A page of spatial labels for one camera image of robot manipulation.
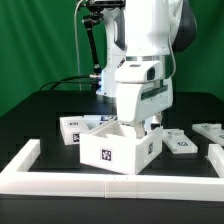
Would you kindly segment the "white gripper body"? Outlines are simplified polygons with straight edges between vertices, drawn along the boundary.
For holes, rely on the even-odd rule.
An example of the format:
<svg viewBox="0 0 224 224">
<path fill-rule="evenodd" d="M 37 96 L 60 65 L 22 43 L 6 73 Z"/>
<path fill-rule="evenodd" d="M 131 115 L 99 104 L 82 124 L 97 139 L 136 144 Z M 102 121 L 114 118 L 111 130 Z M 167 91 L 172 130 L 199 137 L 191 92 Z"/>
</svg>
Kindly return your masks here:
<svg viewBox="0 0 224 224">
<path fill-rule="evenodd" d="M 125 61 L 116 70 L 115 80 L 121 124 L 135 126 L 172 105 L 172 81 L 165 79 L 161 61 Z"/>
</svg>

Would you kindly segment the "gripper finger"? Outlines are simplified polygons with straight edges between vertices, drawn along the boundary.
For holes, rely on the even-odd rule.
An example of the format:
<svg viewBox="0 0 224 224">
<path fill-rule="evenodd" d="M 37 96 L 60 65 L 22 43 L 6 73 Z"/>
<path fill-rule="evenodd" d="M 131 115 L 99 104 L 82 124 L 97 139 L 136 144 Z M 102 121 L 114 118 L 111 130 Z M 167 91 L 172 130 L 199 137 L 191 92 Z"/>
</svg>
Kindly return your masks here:
<svg viewBox="0 0 224 224">
<path fill-rule="evenodd" d="M 151 129 L 154 130 L 161 126 L 163 115 L 161 113 L 156 114 L 152 118 Z"/>
<path fill-rule="evenodd" d="M 137 139 L 141 139 L 145 136 L 145 128 L 144 128 L 144 124 L 142 122 L 135 125 L 134 130 L 136 132 L 136 138 Z"/>
</svg>

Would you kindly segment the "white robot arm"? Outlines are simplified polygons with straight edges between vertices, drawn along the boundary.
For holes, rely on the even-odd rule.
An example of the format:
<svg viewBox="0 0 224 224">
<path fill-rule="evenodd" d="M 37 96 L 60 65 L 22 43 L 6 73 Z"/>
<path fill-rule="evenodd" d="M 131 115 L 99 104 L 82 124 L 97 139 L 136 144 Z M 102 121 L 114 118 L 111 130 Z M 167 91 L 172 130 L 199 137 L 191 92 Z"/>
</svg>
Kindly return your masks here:
<svg viewBox="0 0 224 224">
<path fill-rule="evenodd" d="M 118 128 L 140 139 L 144 122 L 173 102 L 174 54 L 196 36 L 189 0 L 87 0 L 106 30 L 107 63 L 97 95 L 116 102 Z"/>
</svg>

